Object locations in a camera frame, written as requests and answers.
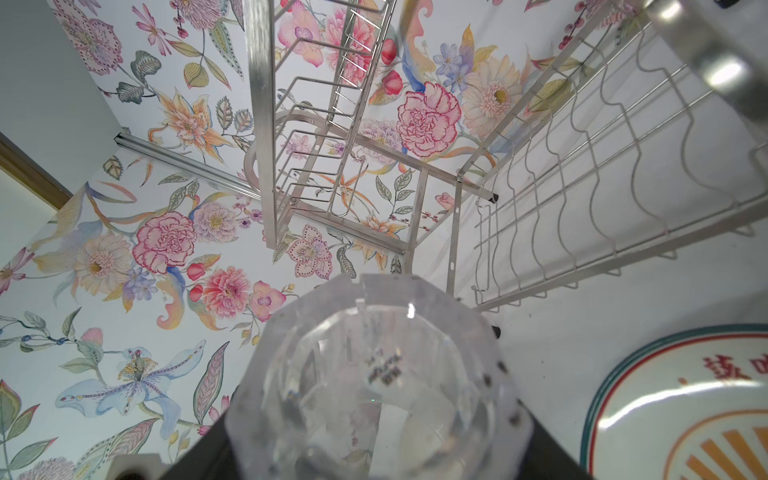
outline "yellow flower center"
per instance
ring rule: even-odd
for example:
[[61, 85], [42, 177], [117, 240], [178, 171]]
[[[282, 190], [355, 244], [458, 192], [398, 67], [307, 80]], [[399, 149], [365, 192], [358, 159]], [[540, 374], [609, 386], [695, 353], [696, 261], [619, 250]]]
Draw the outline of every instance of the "yellow flower center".
[[493, 96], [499, 104], [506, 102], [508, 97], [506, 90], [497, 90], [493, 92]]

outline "orange lily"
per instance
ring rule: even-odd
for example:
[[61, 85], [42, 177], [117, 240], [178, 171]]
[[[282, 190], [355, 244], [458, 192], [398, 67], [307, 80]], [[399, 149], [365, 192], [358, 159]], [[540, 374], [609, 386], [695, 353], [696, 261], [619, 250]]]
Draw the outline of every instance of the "orange lily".
[[[360, 200], [363, 200], [363, 206], [366, 207], [366, 209], [370, 212], [371, 209], [368, 208], [365, 204], [365, 202], [368, 202], [372, 209], [376, 213], [379, 211], [376, 209], [376, 207], [373, 206], [373, 202], [368, 199], [365, 195], [361, 194], [359, 191], [355, 189], [357, 178], [362, 177], [366, 174], [368, 171], [368, 167], [363, 170], [360, 175], [355, 175], [354, 177], [350, 178], [349, 180], [344, 179], [344, 174], [341, 174], [341, 180], [339, 180], [339, 188], [336, 189], [336, 192], [341, 195], [341, 201], [344, 204], [344, 207], [349, 208], [349, 210], [353, 213], [355, 217], [357, 217], [357, 214], [354, 210], [349, 206], [352, 203], [352, 200], [354, 200], [355, 197], [358, 197]], [[319, 177], [322, 177], [323, 179], [329, 181], [331, 184], [334, 184], [336, 181], [332, 179], [331, 177], [327, 177], [323, 174], [317, 174]]]
[[182, 145], [185, 147], [194, 145], [202, 154], [207, 153], [224, 163], [216, 147], [221, 145], [233, 147], [234, 145], [212, 128], [208, 95], [201, 95], [192, 105], [189, 105], [178, 90], [173, 99], [159, 91], [157, 91], [157, 97], [165, 113], [164, 127], [150, 129], [150, 141], [154, 139], [157, 131], [170, 127], [176, 131], [176, 136]]
[[[400, 230], [406, 228], [405, 225], [398, 225], [396, 223], [390, 222], [389, 220], [379, 221], [379, 219], [374, 217], [373, 214], [370, 214], [368, 218], [366, 218], [366, 221], [360, 223], [368, 228], [376, 230], [377, 232], [384, 233], [387, 237], [393, 238], [398, 238], [397, 233]], [[363, 243], [358, 243], [357, 241], [355, 241], [351, 248], [352, 250], [362, 250], [362, 258], [364, 262], [367, 262], [373, 257], [376, 257], [376, 263], [379, 265], [379, 271], [382, 273], [386, 271], [386, 264], [387, 260], [389, 259], [388, 253], [381, 253]]]

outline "pink carnation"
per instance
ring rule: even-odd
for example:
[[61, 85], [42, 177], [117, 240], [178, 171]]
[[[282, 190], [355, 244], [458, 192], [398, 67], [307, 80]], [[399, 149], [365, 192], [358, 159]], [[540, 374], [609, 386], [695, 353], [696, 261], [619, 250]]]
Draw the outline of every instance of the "pink carnation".
[[458, 100], [442, 85], [426, 82], [424, 93], [407, 91], [397, 107], [397, 131], [402, 143], [417, 157], [444, 151], [456, 139], [456, 122], [462, 116]]
[[272, 312], [279, 309], [286, 302], [286, 296], [268, 283], [256, 282], [253, 285], [253, 296], [250, 299], [250, 309], [253, 314], [266, 322], [272, 316]]
[[229, 266], [217, 269], [203, 288], [203, 302], [209, 312], [220, 318], [234, 318], [245, 310], [250, 282], [241, 269]]
[[169, 266], [184, 265], [197, 240], [192, 220], [178, 212], [150, 219], [136, 237], [134, 259], [152, 273], [166, 273]]

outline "blue lily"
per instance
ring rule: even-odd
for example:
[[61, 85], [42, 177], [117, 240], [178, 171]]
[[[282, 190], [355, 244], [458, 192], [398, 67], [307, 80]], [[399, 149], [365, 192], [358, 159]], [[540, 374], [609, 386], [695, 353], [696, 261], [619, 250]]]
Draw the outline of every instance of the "blue lily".
[[85, 380], [60, 393], [56, 406], [72, 407], [86, 417], [103, 415], [109, 409], [117, 409], [121, 415], [128, 415], [142, 402], [155, 402], [163, 413], [160, 437], [167, 439], [176, 429], [181, 416], [181, 407], [166, 396], [170, 381], [188, 374], [203, 357], [205, 340], [193, 349], [183, 350], [165, 367], [154, 370], [157, 362], [144, 347], [123, 350], [126, 359], [118, 368], [118, 379], [125, 382], [120, 386], [107, 386], [95, 379]]

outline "metal rack frame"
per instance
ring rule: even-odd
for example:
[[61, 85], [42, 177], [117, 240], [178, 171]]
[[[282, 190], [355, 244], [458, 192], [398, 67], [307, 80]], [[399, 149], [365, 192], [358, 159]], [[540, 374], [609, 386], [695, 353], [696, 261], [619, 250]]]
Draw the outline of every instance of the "metal rack frame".
[[[747, 236], [754, 235], [753, 230], [749, 227], [750, 223], [760, 220], [764, 217], [768, 217], [768, 174], [766, 169], [760, 164], [758, 160], [758, 152], [768, 147], [768, 142], [757, 142], [748, 155], [748, 161], [751, 167], [754, 169], [756, 177], [761, 179], [765, 188], [764, 190], [751, 197], [748, 200], [737, 201], [735, 196], [728, 191], [725, 191], [717, 186], [706, 184], [698, 179], [687, 164], [685, 156], [686, 143], [688, 140], [688, 134], [694, 124], [694, 117], [691, 114], [691, 108], [694, 105], [708, 97], [712, 93], [718, 93], [726, 102], [743, 118], [751, 121], [756, 126], [757, 130], [762, 130], [762, 134], [768, 133], [768, 74], [763, 70], [763, 67], [759, 65], [759, 62], [754, 61], [750, 55], [742, 51], [738, 46], [729, 42], [722, 35], [720, 35], [714, 28], [707, 24], [706, 21], [697, 13], [695, 8], [692, 8], [690, 3], [685, 0], [655, 0], [651, 2], [644, 10], [644, 14], [650, 19], [650, 23], [646, 22], [641, 30], [633, 37], [625, 41], [622, 45], [619, 45], [611, 54], [605, 54], [598, 45], [592, 45], [588, 42], [587, 36], [591, 33], [592, 29], [599, 22], [602, 21], [605, 15], [609, 13], [610, 8], [613, 5], [607, 2], [597, 12], [594, 17], [587, 22], [587, 24], [579, 31], [573, 38], [571, 43], [556, 57], [549, 68], [541, 75], [536, 84], [528, 90], [522, 97], [522, 99], [510, 110], [506, 118], [504, 118], [497, 126], [496, 129], [485, 139], [485, 142], [479, 147], [475, 153], [467, 160], [465, 165], [459, 171], [459, 176], [468, 171], [468, 169], [474, 164], [474, 162], [487, 151], [491, 142], [496, 139], [497, 136], [502, 135], [505, 128], [513, 121], [520, 121], [523, 124], [526, 122], [520, 117], [523, 109], [538, 97], [539, 91], [544, 87], [553, 75], [560, 75], [562, 78], [566, 78], [573, 86], [573, 94], [563, 102], [556, 111], [550, 113], [546, 118], [540, 121], [527, 124], [528, 126], [528, 140], [522, 141], [512, 148], [510, 153], [501, 161], [499, 161], [494, 169], [486, 175], [486, 182], [492, 181], [495, 186], [500, 174], [501, 169], [508, 165], [509, 169], [512, 167], [513, 159], [523, 157], [525, 170], [532, 177], [532, 180], [522, 188], [517, 190], [509, 183], [509, 176], [507, 178], [508, 186], [511, 189], [511, 198], [503, 199], [503, 203], [497, 205], [481, 204], [479, 201], [475, 202], [477, 211], [481, 220], [475, 225], [475, 229], [478, 232], [480, 241], [475, 245], [475, 250], [480, 249], [478, 253], [477, 263], [475, 265], [475, 285], [472, 286], [472, 290], [475, 293], [476, 309], [480, 311], [488, 311], [497, 309], [502, 305], [516, 305], [519, 306], [520, 302], [524, 298], [538, 297], [545, 298], [549, 290], [558, 288], [560, 286], [566, 286], [570, 288], [578, 288], [578, 282], [580, 280], [587, 279], [592, 276], [601, 274], [610, 274], [615, 276], [621, 275], [621, 267], [636, 263], [642, 260], [646, 260], [651, 257], [663, 257], [674, 260], [677, 258], [676, 250], [678, 248], [690, 245], [692, 243], [705, 240], [707, 238], [714, 237], [718, 234], [725, 232], [740, 233]], [[639, 59], [640, 46], [645, 36], [645, 31], [648, 25], [653, 25], [660, 33], [666, 43], [672, 48], [678, 58], [686, 63], [683, 64], [674, 72], [669, 72], [663, 68], [646, 69], [641, 65]], [[603, 96], [603, 84], [605, 80], [605, 72], [608, 65], [622, 52], [624, 49], [637, 41], [637, 53], [635, 54], [635, 61], [637, 69], [642, 72], [654, 72], [663, 71], [664, 80], [655, 86], [652, 86], [650, 90], [642, 96], [637, 102], [630, 107], [625, 107], [622, 103], [611, 103]], [[577, 84], [572, 76], [566, 75], [560, 71], [561, 66], [571, 57], [571, 54], [576, 48], [580, 46], [586, 46], [591, 49], [592, 54], [597, 54], [601, 57], [602, 62], [598, 68], [595, 69], [593, 75], [586, 78], [584, 82]], [[735, 74], [729, 81], [721, 81], [717, 75], [722, 71], [723, 67], [739, 65], [737, 68], [738, 74]], [[709, 87], [709, 91], [703, 93], [699, 98], [694, 101], [686, 101], [674, 80], [674, 76], [680, 73], [682, 70], [689, 68], [694, 71]], [[587, 87], [592, 81], [598, 79], [600, 84], [600, 98], [605, 105], [617, 106], [621, 109], [619, 114], [614, 120], [603, 126], [599, 131], [590, 134], [586, 130], [578, 129], [573, 120], [573, 108], [575, 108], [577, 97], [579, 93]], [[639, 104], [656, 92], [659, 88], [672, 88], [676, 95], [679, 97], [682, 108], [671, 115], [666, 120], [660, 122], [653, 128], [641, 136], [636, 135], [628, 112], [633, 108], [636, 108]], [[579, 144], [570, 154], [561, 156], [555, 153], [549, 145], [549, 133], [552, 126], [552, 119], [555, 115], [563, 111], [564, 109], [571, 109], [570, 113], [570, 125], [573, 131], [583, 134], [586, 137], [586, 141]], [[643, 140], [651, 135], [657, 133], [663, 129], [669, 122], [680, 115], [687, 115], [690, 118], [690, 123], [687, 127], [686, 133], [682, 140], [680, 151], [681, 166], [689, 178], [695, 184], [702, 188], [708, 189], [720, 196], [730, 198], [730, 204], [722, 209], [707, 212], [699, 216], [696, 220], [687, 222], [675, 227], [669, 227], [667, 221], [659, 215], [649, 211], [638, 200], [637, 193], [635, 191], [635, 172], [637, 166], [641, 161], [642, 153], [640, 144]], [[616, 153], [602, 159], [598, 162], [595, 152], [593, 150], [593, 142], [596, 137], [605, 134], [611, 134], [609, 128], [617, 122], [626, 124], [628, 130], [632, 136], [632, 142], [624, 148], [621, 148]], [[552, 157], [556, 158], [556, 163], [540, 173], [538, 176], [528, 168], [528, 150], [531, 147], [531, 142], [539, 132], [542, 132], [544, 128], [547, 128], [545, 133], [545, 145], [546, 150]], [[565, 161], [576, 154], [579, 151], [585, 149], [589, 152], [589, 155], [593, 161], [593, 167], [586, 173], [582, 174], [576, 180], [566, 184], [563, 177], [563, 166]], [[636, 149], [637, 160], [635, 161], [634, 168], [632, 169], [631, 179], [629, 186], [631, 187], [632, 197], [637, 207], [640, 208], [650, 218], [655, 219], [661, 227], [659, 233], [647, 235], [645, 237], [638, 237], [634, 239], [630, 245], [626, 245], [621, 248], [617, 248], [616, 241], [607, 235], [601, 228], [595, 223], [593, 202], [595, 191], [598, 189], [598, 185], [601, 180], [601, 168], [608, 165], [615, 158], [619, 157], [624, 152]], [[559, 176], [561, 187], [553, 194], [546, 198], [540, 198], [538, 190], [541, 183], [547, 179], [557, 178]], [[575, 185], [587, 178], [596, 180], [589, 203], [589, 217], [591, 225], [594, 230], [599, 233], [607, 242], [611, 245], [611, 251], [598, 258], [591, 258], [587, 261], [578, 262], [574, 254], [566, 247], [566, 243], [563, 240], [561, 233], [561, 221], [563, 211], [568, 203], [568, 191]], [[528, 196], [528, 202], [531, 202], [530, 195], [533, 194], [533, 207], [528, 208], [525, 212], [518, 212], [518, 205], [521, 200]], [[456, 205], [458, 213], [458, 205], [461, 191], [456, 191]], [[543, 206], [549, 204], [553, 200], [559, 199], [562, 201], [558, 220], [557, 220], [557, 232], [558, 241], [572, 260], [572, 265], [560, 269], [556, 272], [548, 272], [545, 266], [537, 258], [537, 254], [534, 248], [536, 228], [540, 219], [540, 212]], [[514, 214], [514, 220], [500, 227], [498, 222], [498, 212], [502, 209], [512, 207]], [[487, 214], [484, 216], [482, 209], [487, 208]], [[531, 236], [531, 249], [528, 252], [533, 260], [541, 268], [541, 275], [539, 278], [532, 282], [523, 284], [520, 280], [520, 276], [515, 272], [514, 259], [512, 254], [512, 248], [515, 245], [515, 238], [518, 233], [518, 225], [526, 217], [535, 215], [535, 223]], [[457, 260], [457, 246], [459, 238], [459, 215], [455, 215], [453, 218], [452, 228], [452, 241], [449, 257], [449, 280], [448, 290], [453, 291], [453, 283], [455, 282], [455, 262]], [[499, 286], [496, 280], [495, 272], [495, 260], [497, 251], [499, 250], [499, 239], [501, 233], [505, 230], [515, 228], [512, 235], [511, 244], [509, 245], [509, 269], [517, 278], [517, 286], [511, 288], [509, 291], [502, 292], [502, 288]], [[492, 241], [495, 239], [495, 246], [492, 246]], [[481, 261], [484, 260], [486, 272], [485, 282], [478, 281], [478, 268], [481, 265]], [[495, 283], [496, 295], [491, 298], [487, 298], [488, 292], [492, 289], [491, 281]]]

